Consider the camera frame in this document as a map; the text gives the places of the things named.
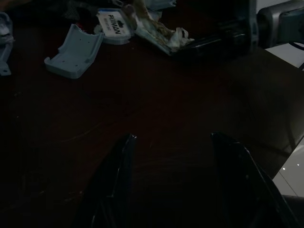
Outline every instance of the light blue plastic part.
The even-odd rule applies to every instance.
[[[102,41],[102,34],[87,34],[72,24],[59,53],[44,60],[47,70],[71,79],[80,78],[94,62]]]
[[[9,34],[0,38],[0,75],[8,76],[11,75],[11,72],[9,65],[6,62],[13,49],[13,23],[6,13],[0,12],[0,24],[1,27],[6,26],[9,29]]]

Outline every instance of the white label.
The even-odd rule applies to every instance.
[[[119,12],[99,11],[97,17],[106,37],[130,36],[126,22]]]

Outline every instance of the crumpled wrapper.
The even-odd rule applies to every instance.
[[[173,55],[181,47],[194,41],[189,38],[185,29],[171,30],[155,21],[143,0],[134,0],[133,5],[128,5],[123,10],[128,16],[135,34],[153,43],[168,55]]]

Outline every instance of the table surface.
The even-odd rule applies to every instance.
[[[115,141],[138,137],[133,227],[224,224],[210,133],[241,142],[274,177],[304,134],[304,75],[265,50],[173,61],[134,38],[101,45],[78,80],[45,69],[69,27],[16,26],[0,79],[3,227],[69,227]]]

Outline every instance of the dark wooden table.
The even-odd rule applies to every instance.
[[[78,80],[46,71],[68,27],[15,27],[0,78],[1,227],[69,227],[114,142],[138,136],[132,227],[224,226],[210,133],[274,177],[304,134],[304,74],[265,50],[185,65],[134,38]]]

